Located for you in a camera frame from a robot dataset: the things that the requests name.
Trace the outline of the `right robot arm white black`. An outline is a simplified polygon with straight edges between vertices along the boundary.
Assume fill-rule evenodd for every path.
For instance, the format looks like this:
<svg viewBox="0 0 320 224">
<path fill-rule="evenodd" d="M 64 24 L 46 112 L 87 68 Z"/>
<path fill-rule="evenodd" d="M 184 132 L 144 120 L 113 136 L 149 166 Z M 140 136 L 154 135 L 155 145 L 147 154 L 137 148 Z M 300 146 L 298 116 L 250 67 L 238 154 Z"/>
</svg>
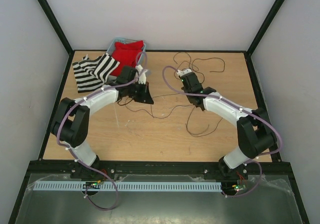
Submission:
<svg viewBox="0 0 320 224">
<path fill-rule="evenodd" d="M 204 88 L 191 69 L 176 73 L 183 84 L 181 90 L 191 104 L 202 111 L 219 115 L 236 128 L 238 146 L 218 161 L 218 172 L 223 178 L 231 178 L 240 165 L 258 157 L 277 142 L 276 132 L 271 128 L 263 108 L 252 110 L 242 107 L 224 98 L 215 89 Z"/>
</svg>

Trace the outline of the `black cage frame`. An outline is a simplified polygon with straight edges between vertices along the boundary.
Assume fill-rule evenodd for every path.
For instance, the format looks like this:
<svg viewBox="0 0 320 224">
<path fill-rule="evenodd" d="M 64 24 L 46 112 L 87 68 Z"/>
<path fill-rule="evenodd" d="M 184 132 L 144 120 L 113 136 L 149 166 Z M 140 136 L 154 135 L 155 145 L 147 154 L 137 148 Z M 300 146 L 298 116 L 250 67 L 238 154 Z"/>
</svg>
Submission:
<svg viewBox="0 0 320 224">
<path fill-rule="evenodd" d="M 70 70 L 71 67 L 71 62 L 72 58 L 75 56 L 75 50 L 71 47 L 69 41 L 67 40 L 67 37 L 65 33 L 63 32 L 54 12 L 52 11 L 49 3 L 47 0 L 37 0 L 43 9 L 46 17 L 50 21 L 53 29 L 55 30 L 57 36 L 59 37 L 60 41 L 62 42 L 63 46 L 65 47 L 69 57 L 68 61 L 65 67 L 66 71 Z M 256 73 L 256 70 L 254 68 L 254 64 L 252 62 L 252 54 L 258 47 L 260 41 L 262 40 L 263 36 L 267 32 L 269 26 L 271 25 L 272 21 L 276 17 L 278 11 L 280 10 L 281 6 L 285 0 L 275 0 L 271 9 L 269 10 L 266 18 L 264 19 L 261 27 L 259 28 L 257 34 L 255 35 L 252 43 L 250 44 L 248 50 L 242 51 L 244 54 L 244 59 L 246 63 L 246 67 L 248 70 L 248 74 L 250 77 L 251 85 L 253 87 L 253 92 L 255 96 L 255 100 L 257 102 L 258 107 L 260 108 L 266 108 L 266 103 L 263 98 L 262 94 L 262 89 L 258 81 L 258 76 Z M 38 156 L 38 159 L 36 161 L 42 161 L 44 153 L 45 153 L 45 148 L 46 148 L 46 143 L 43 143 L 40 149 L 40 153 Z M 294 172 L 292 170 L 291 164 L 289 162 L 285 162 L 282 160 L 280 154 L 273 153 L 271 154 L 271 162 L 263 162 L 262 163 L 262 168 L 265 170 L 267 175 L 276 175 L 276 176 L 287 176 L 288 181 L 289 181 L 289 186 L 291 187 L 294 198 L 295 198 L 295 204 L 297 205 L 297 209 L 299 211 L 298 217 L 301 219 L 301 222 L 303 224 L 309 223 L 308 215 L 305 210 L 303 200 L 301 198 L 301 194 L 294 176 Z M 27 195 L 27 182 L 30 180 L 30 177 L 26 177 L 26 175 L 23 178 L 23 182 L 21 185 L 21 188 L 19 190 L 16 202 L 14 204 L 9 223 L 10 224 L 16 224 L 18 222 L 18 219 L 22 216 L 23 213 L 23 202 L 24 198 Z"/>
</svg>

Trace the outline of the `red cloth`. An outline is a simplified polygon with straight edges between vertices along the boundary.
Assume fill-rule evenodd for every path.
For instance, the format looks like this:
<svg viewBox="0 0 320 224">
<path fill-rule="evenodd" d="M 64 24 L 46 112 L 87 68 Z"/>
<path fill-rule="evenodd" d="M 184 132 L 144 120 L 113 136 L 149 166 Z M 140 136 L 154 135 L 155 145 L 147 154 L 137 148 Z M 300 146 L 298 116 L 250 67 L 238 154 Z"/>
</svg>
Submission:
<svg viewBox="0 0 320 224">
<path fill-rule="evenodd" d="M 116 41 L 114 44 L 115 50 L 111 56 L 119 62 L 119 65 L 113 70 L 110 75 L 118 77 L 124 66 L 135 67 L 137 64 L 136 58 L 139 58 L 143 50 L 144 42 L 142 40 L 122 43 Z"/>
</svg>

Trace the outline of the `light blue plastic basket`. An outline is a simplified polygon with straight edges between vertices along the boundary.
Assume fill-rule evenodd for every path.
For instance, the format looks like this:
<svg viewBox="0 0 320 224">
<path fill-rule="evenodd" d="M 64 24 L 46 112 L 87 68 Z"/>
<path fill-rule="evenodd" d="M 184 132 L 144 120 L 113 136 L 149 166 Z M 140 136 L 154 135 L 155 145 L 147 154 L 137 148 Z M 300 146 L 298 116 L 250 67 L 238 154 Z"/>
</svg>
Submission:
<svg viewBox="0 0 320 224">
<path fill-rule="evenodd" d="M 118 61 L 119 65 L 110 73 L 108 79 L 115 80 L 125 66 L 135 68 L 137 65 L 141 65 L 145 59 L 141 52 L 145 50 L 146 44 L 143 40 L 116 37 L 106 52 Z"/>
</svg>

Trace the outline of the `black white striped cloth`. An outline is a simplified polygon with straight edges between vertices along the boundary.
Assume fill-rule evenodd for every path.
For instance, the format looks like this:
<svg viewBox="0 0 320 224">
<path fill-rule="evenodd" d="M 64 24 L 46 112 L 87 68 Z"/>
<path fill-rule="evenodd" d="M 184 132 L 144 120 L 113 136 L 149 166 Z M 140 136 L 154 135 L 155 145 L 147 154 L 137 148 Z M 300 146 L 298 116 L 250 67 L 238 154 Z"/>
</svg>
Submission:
<svg viewBox="0 0 320 224">
<path fill-rule="evenodd" d="M 109 75 L 120 65 L 107 52 L 96 59 L 86 55 L 81 61 L 72 64 L 78 93 L 93 92 L 101 88 Z"/>
</svg>

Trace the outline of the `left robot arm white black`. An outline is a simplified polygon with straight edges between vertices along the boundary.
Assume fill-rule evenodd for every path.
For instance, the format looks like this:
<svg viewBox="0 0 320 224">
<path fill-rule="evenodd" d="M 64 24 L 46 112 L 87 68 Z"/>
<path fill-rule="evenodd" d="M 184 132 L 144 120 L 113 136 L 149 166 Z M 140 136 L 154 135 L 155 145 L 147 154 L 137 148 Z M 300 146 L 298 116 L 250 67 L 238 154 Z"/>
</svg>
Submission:
<svg viewBox="0 0 320 224">
<path fill-rule="evenodd" d="M 90 117 L 107 105 L 116 103 L 124 97 L 142 104 L 154 104 L 150 95 L 146 68 L 125 66 L 120 75 L 106 82 L 102 87 L 87 96 L 60 101 L 50 132 L 74 158 L 82 165 L 82 172 L 89 178 L 101 174 L 99 157 L 87 141 Z"/>
</svg>

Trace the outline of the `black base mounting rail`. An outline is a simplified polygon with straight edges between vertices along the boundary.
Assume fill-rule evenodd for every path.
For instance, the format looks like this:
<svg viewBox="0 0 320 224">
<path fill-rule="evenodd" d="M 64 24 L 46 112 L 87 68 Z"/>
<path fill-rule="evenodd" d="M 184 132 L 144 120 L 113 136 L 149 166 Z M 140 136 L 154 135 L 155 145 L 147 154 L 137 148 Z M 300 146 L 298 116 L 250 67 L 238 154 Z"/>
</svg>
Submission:
<svg viewBox="0 0 320 224">
<path fill-rule="evenodd" d="M 203 176 L 206 180 L 232 181 L 241 174 L 258 175 L 259 167 L 255 163 L 240 166 L 227 175 L 221 174 L 218 162 L 154 162 L 154 161 L 100 161 L 99 170 L 105 170 L 114 179 L 120 175 L 155 176 Z M 25 176 L 66 174 L 72 179 L 98 180 L 102 178 L 92 170 L 71 160 L 34 160 L 28 165 Z"/>
</svg>

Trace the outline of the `translucent white zip tie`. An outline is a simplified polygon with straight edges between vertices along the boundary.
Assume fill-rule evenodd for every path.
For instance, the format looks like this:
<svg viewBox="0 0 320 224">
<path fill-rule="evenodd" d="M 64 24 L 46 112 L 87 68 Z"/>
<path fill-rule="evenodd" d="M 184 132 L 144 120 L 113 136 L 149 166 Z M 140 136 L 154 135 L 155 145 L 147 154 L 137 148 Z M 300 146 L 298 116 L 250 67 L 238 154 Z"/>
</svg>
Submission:
<svg viewBox="0 0 320 224">
<path fill-rule="evenodd" d="M 117 128 L 119 128 L 120 125 L 119 125 L 119 120 L 118 120 L 117 109 L 116 109 L 115 105 L 113 107 L 114 107 L 114 113 L 115 113 L 115 120 L 116 120 Z"/>
</svg>

